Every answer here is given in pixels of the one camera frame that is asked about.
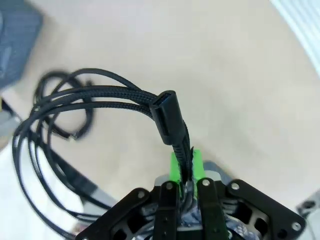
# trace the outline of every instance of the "beige floor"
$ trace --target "beige floor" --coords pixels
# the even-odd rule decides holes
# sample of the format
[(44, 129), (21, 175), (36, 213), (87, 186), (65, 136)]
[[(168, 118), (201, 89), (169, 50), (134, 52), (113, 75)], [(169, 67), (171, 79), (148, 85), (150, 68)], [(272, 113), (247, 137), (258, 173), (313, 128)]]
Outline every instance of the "beige floor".
[[(24, 118), (46, 71), (103, 68), (146, 91), (175, 90), (204, 158), (282, 204), (293, 208), (319, 187), (320, 81), (269, 1), (32, 2), (46, 14), (43, 30), (24, 77), (3, 93)], [(79, 115), (59, 122), (73, 128)], [(53, 147), (118, 199), (151, 189), (172, 151), (150, 119), (109, 109), (83, 140), (55, 138)]]

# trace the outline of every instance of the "black connector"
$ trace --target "black connector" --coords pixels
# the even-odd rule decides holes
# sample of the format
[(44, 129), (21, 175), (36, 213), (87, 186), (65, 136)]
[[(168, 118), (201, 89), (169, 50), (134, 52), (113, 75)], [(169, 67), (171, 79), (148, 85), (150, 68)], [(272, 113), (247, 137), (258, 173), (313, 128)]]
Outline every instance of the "black connector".
[(164, 144), (180, 144), (186, 135), (186, 127), (176, 92), (164, 91), (149, 107)]

